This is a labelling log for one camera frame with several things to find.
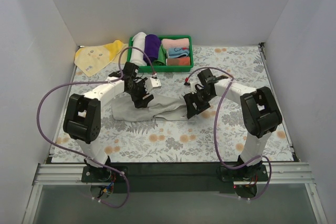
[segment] wall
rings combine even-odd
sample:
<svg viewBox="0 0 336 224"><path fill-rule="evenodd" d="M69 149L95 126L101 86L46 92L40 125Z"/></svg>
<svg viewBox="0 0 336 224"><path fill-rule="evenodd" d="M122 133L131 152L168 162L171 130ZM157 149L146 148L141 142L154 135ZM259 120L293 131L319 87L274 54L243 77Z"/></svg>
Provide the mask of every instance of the wall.
<svg viewBox="0 0 336 224"><path fill-rule="evenodd" d="M289 0L266 42L267 66L298 156L336 223L336 1Z"/></svg>
<svg viewBox="0 0 336 224"><path fill-rule="evenodd" d="M198 45L266 41L288 0L54 0L78 45L139 31L190 34Z"/></svg>
<svg viewBox="0 0 336 224"><path fill-rule="evenodd" d="M36 127L38 102L70 79L76 45L52 0L0 0L0 27L0 222L20 223L37 164L49 148ZM44 106L49 137L65 92Z"/></svg>

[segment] cable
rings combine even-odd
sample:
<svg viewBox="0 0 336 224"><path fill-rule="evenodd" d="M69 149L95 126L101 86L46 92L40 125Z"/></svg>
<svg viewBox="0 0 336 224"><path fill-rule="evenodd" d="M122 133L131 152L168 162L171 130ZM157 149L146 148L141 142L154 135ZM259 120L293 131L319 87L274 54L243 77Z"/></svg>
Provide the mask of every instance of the cable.
<svg viewBox="0 0 336 224"><path fill-rule="evenodd" d="M270 182L270 180L271 180L272 168L271 168L271 162L269 161L268 157L267 157L267 156L260 155L260 156L256 156L256 157L251 158L249 161L247 161L247 162L245 162L245 163L243 163L243 164L241 164L241 165L238 165L238 166L228 166L228 165L226 165L226 164L224 163L224 161L222 160L221 155L220 155L219 150L218 150L218 142L217 142L217 121L218 121L219 110L220 110L220 107L221 107L221 105L222 105L222 103L223 103L223 100L224 100L224 98L225 98L225 96L226 96L226 94L227 94L229 88L231 87L231 85L232 85L232 83L233 83L233 81L234 81L234 79L235 79L234 76L231 75L231 74L229 74L228 72L226 72L226 71L220 69L220 68L215 68L215 67L201 67L201 68L198 68L198 69L194 70L193 72L191 72L191 73L189 74L189 76L185 79L185 82L188 82L188 81L189 81L189 78L190 78L195 72L197 72L197 71L199 71L199 70L201 70L201 69L208 69L208 68L218 70L218 71L220 71L220 72L222 72L222 73L224 73L224 74L227 74L228 76L231 77L230 83L227 85L227 87L226 87L226 89L225 89L225 91L224 91L224 93L223 93L223 95L222 95L222 97L220 98L220 101L219 101L219 103L218 103L218 107L217 107L216 115L215 115L215 120L214 120L214 144L215 144L215 151L216 151L218 160L219 160L219 162L221 163L221 165L223 165L225 168L227 168L227 169L231 169L231 170L237 170L237 169L241 169L241 168L243 168L244 166L247 166L248 164L250 164L251 162L253 162L254 160L256 160L256 159L258 159L258 158L264 157L264 158L267 160L268 164L269 164L269 176L268 176L268 180L267 180L267 182L266 182L266 185L265 185L265 187L263 188L263 190L261 191L261 193L260 193L259 195L257 195L257 196L255 196L255 197L252 198L253 200L254 200L254 199L258 199L258 198L259 198L261 195L263 195L263 193L266 191L266 189L268 188L269 182ZM221 195L221 196L223 196L223 197L226 197L226 196L227 196L227 197L229 197L229 198L236 198L236 197L234 197L234 196L229 196L229 195Z"/></svg>
<svg viewBox="0 0 336 224"><path fill-rule="evenodd" d="M144 51L142 51L140 48L137 48L137 47L126 47L126 48L124 48L124 49L121 51L121 53L120 53L120 57L119 57L119 61L118 61L118 67L119 67L119 70L120 70L120 77L119 77L119 78L117 78L117 79L115 79L115 80L112 80L112 81L79 81L79 82L68 82L68 83L64 83L64 84L58 85L58 86L54 87L53 89L51 89L49 92L47 92L47 93L43 96L43 98L41 99L41 101L40 101L40 103L39 103L39 105L38 105L37 113L36 113L36 124L37 124L38 131L39 131L39 133L41 134L41 136L42 136L42 137L43 137L49 144L51 144L51 145L53 145L53 146L56 146L56 147L58 147L58 148L60 148L60 149L62 149L62 150L69 151L69 152L73 152L73 153L76 153L76 154L78 154L78 155L80 155L80 156L83 156L83 157L85 157L86 159L91 160L92 162L96 163L96 164L99 165L99 166L102 166L102 167L104 167L104 168L106 168L106 169L109 169L109 170L111 170L112 172L119 173L119 174L124 178L124 180L125 180L125 182L126 182L126 186L127 186L127 195L126 195L125 200L124 200L120 205L115 206L115 205L109 204L109 203L107 203L107 202L104 202L104 201L102 201L102 200L99 201L99 202L101 202L101 203L103 203L103 204L105 204L105 205L107 205L107 206L109 206L109 207L112 207L112 208L120 208L120 207L122 207L123 205L125 205L125 203L127 202L127 200L128 200L129 197L130 197L130 184L129 184L129 181L128 181L127 177L126 177L122 172L120 172L119 170L117 170L117 169L115 169L115 168L112 168L112 167L110 167L110 166L108 166L108 165L101 164L101 163L95 161L94 159L92 159L91 157L89 157L88 155L86 155L86 154L84 154L84 153L82 153L82 152L78 152L78 151L75 151L75 150L72 150L72 149L69 149L69 148L66 148L66 147L64 147L64 146L61 146L61 145L59 145L59 144L54 143L52 140L50 140L50 139L44 134L44 132L43 132L43 130L42 130L42 128L41 128L41 123L40 123L40 113L41 113L42 105L43 105L44 101L47 99L47 97L48 97L51 93L53 93L55 90L58 90L58 89L60 89L60 88L62 88L62 87L72 86L72 85L81 85L81 84L105 84L105 83L116 82L116 81L121 80L121 79L123 78L123 76L124 76L124 74L123 74L123 72L122 72L122 69L121 69L121 63L120 63L120 62L121 62L121 56L122 56L122 54L123 54L126 50L131 49L131 48L134 48L134 49L136 49L136 50L139 50L139 51L142 52L142 53L144 54L144 56L147 57L147 59L149 60L148 55L147 55ZM155 74L154 67L153 67L153 65L151 64L151 62L150 62L150 65L151 65L151 67L152 67L153 74Z"/></svg>

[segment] folded cloth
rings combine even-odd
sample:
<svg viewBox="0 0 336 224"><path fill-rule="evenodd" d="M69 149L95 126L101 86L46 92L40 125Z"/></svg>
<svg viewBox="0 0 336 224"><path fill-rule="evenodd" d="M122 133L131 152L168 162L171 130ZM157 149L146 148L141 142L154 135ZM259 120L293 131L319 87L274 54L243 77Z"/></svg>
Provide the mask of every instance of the folded cloth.
<svg viewBox="0 0 336 224"><path fill-rule="evenodd" d="M177 47L167 50L167 58L187 57L190 54L189 47Z"/></svg>
<svg viewBox="0 0 336 224"><path fill-rule="evenodd" d="M166 49L162 47L159 48L158 59L152 62L154 66L164 66L166 65Z"/></svg>
<svg viewBox="0 0 336 224"><path fill-rule="evenodd" d="M182 99L154 94L154 99L147 108L134 107L131 96L116 98L112 102L112 115L116 120L128 122L148 121L152 118L163 118L168 121L185 121L187 107Z"/></svg>
<svg viewBox="0 0 336 224"><path fill-rule="evenodd" d="M115 56L115 58L111 61L111 63L118 63L119 62L119 58L120 58L120 53L122 50L124 50L126 47L128 47L128 44L123 44L120 52L117 53L117 55ZM126 50L122 56L121 56L121 60L120 60L120 64L125 64L127 61L127 54L128 54L128 50Z"/></svg>
<svg viewBox="0 0 336 224"><path fill-rule="evenodd" d="M161 41L155 34L148 34L145 38L145 53L151 62L157 60L159 56L159 48ZM147 57L143 56L143 60L149 64Z"/></svg>
<svg viewBox="0 0 336 224"><path fill-rule="evenodd" d="M167 66L190 66L190 57L166 59Z"/></svg>
<svg viewBox="0 0 336 224"><path fill-rule="evenodd" d="M189 47L189 39L163 39L162 45L167 50L174 47Z"/></svg>
<svg viewBox="0 0 336 224"><path fill-rule="evenodd" d="M91 77L114 60L122 45L120 40L116 40L103 46L79 48L75 54L75 65Z"/></svg>
<svg viewBox="0 0 336 224"><path fill-rule="evenodd" d="M146 37L146 34L143 32L139 32L138 34L136 34L132 39L133 47L138 47L142 51L144 51L145 50L145 37ZM143 60L143 53L136 49L132 49L130 62L138 66L147 66L146 62Z"/></svg>

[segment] table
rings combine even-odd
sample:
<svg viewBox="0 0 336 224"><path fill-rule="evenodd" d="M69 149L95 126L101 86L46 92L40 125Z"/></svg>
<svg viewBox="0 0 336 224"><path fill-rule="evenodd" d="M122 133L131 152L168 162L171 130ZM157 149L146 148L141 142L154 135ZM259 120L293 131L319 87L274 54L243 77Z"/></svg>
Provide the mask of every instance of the table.
<svg viewBox="0 0 336 224"><path fill-rule="evenodd" d="M194 69L218 67L230 72L238 83L260 88L270 87L258 47L193 47ZM76 69L74 81L105 80L108 74L118 70L116 64L109 64L98 74L87 77ZM190 89L183 85L189 73L158 73L162 88L152 93L168 97L181 97ZM72 86L70 95L82 94L93 85ZM196 116L192 121L145 122L117 121L113 118L111 103L101 112L100 141L112 162L213 162L218 161L214 143L213 127L219 98L214 98L211 108ZM56 142L67 148L81 151L77 143L60 129ZM244 128L241 109L230 100L224 100L217 126L218 146L222 159L236 161L242 152L247 131ZM264 155L271 161L292 161L293 156L283 125L278 126L266 144ZM51 150L52 163L82 163L77 154L55 148Z"/></svg>

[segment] pink towel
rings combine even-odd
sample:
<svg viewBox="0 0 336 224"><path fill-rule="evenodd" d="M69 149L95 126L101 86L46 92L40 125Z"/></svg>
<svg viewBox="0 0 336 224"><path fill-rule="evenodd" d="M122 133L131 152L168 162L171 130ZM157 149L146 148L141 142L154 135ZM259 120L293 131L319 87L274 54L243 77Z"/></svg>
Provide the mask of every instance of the pink towel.
<svg viewBox="0 0 336 224"><path fill-rule="evenodd" d="M166 50L175 47L189 47L189 39L163 39L162 46Z"/></svg>

